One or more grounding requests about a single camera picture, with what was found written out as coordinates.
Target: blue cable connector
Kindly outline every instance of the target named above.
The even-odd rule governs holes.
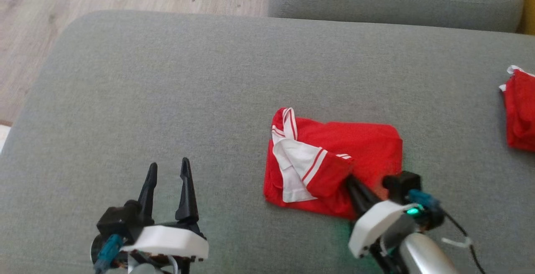
[[[111,263],[119,254],[124,243],[118,234],[112,234],[99,252],[97,262],[93,265],[95,274],[105,274],[111,267]]]
[[[440,201],[420,190],[409,190],[409,200],[427,208],[439,208]]]

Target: white cable tie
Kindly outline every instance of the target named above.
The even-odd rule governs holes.
[[[446,244],[453,245],[453,246],[460,247],[460,248],[468,248],[472,245],[472,239],[469,238],[468,236],[466,237],[464,242],[452,241],[449,238],[442,238],[442,241],[445,242]]]
[[[168,255],[168,259],[173,265],[173,273],[178,274],[180,269],[178,268],[178,263],[176,262],[176,259],[174,259],[174,257],[172,257],[171,255]]]

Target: robotic arm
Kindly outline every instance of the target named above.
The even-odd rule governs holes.
[[[163,274],[173,266],[174,274],[189,274],[190,264],[208,258],[208,242],[197,222],[199,212],[189,160],[182,160],[182,194],[176,221],[155,224],[153,195],[158,166],[149,167],[138,200],[123,207],[109,207],[97,223],[100,234],[91,247],[96,274],[109,268],[128,268],[129,274]]]
[[[175,220],[155,224],[152,218],[157,165],[151,164],[138,200],[109,207],[97,223],[100,234],[91,247],[96,274],[109,268],[126,268],[129,274],[189,274],[195,261],[208,258],[208,242],[197,222],[199,212],[189,160],[182,160],[182,193]],[[403,172],[382,181],[388,200],[380,200],[361,181],[350,175],[346,187],[359,219],[349,239],[357,259],[368,254],[386,274],[458,274],[451,260],[424,232],[443,224],[448,217],[440,202],[421,191],[420,176]],[[481,273],[474,248],[469,244]]]
[[[361,259],[371,254],[386,274],[458,274],[424,232],[442,225],[445,216],[460,226],[438,200],[421,191],[420,176],[403,172],[385,177],[382,184],[388,190],[388,200],[380,200],[353,175],[346,181],[353,207],[360,215],[349,239],[353,256]]]

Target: black cable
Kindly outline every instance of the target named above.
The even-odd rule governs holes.
[[[462,228],[462,226],[459,223],[457,223],[457,221],[453,219],[453,217],[449,215],[447,211],[443,210],[443,212],[444,212],[444,215],[453,223],[453,225],[455,225],[455,227],[457,227],[457,229],[459,229],[462,232],[462,234],[468,238],[468,232],[466,232],[466,230],[464,230],[464,228]],[[479,272],[481,272],[481,274],[485,274],[485,270],[483,270],[483,267],[479,263],[479,260],[477,259],[477,255],[476,255],[476,250],[474,249],[474,246],[472,244],[470,244],[469,249],[470,249],[470,253],[472,254],[472,259],[474,260],[474,263],[476,263],[476,266],[479,269]]]

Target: white stripe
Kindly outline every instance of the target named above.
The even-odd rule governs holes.
[[[298,139],[298,126],[296,124],[296,117],[292,108],[286,108],[283,111],[283,127],[285,137],[293,140]]]
[[[308,176],[303,180],[303,183],[305,184],[305,186],[308,185],[308,183],[316,175],[316,173],[318,172],[319,167],[321,166],[321,163],[323,162],[323,159],[325,159],[326,155],[327,155],[327,150],[321,151],[321,153],[319,154],[318,159],[316,160],[316,164],[314,164],[314,167],[312,168],[310,173],[308,173]]]
[[[276,137],[277,138],[277,142],[281,141],[282,139],[286,139],[286,137],[284,137],[284,135],[280,135],[279,133],[277,133],[277,131],[275,130],[271,130],[271,137]]]
[[[280,135],[284,136],[284,131],[281,130],[281,129],[279,129],[279,128],[277,128],[277,126],[273,125],[273,126],[271,126],[271,129],[272,129],[272,130],[275,130],[275,132],[277,132],[277,133],[279,133]]]
[[[337,154],[336,156],[340,157],[340,158],[343,158],[343,159],[350,159],[351,156],[349,156],[348,154]]]
[[[294,129],[296,130],[296,134],[294,135],[294,139],[297,140],[298,139],[298,124],[296,122],[296,112],[294,112],[294,110],[292,109],[292,112],[290,113],[290,116],[291,116],[291,120],[294,124]]]
[[[530,74],[529,72],[523,70],[522,68],[516,66],[516,65],[511,65],[509,68],[507,68],[507,72],[509,74],[514,74],[515,70],[520,70],[522,72],[525,72],[526,74],[528,74],[528,76],[533,76],[535,78],[535,74]]]

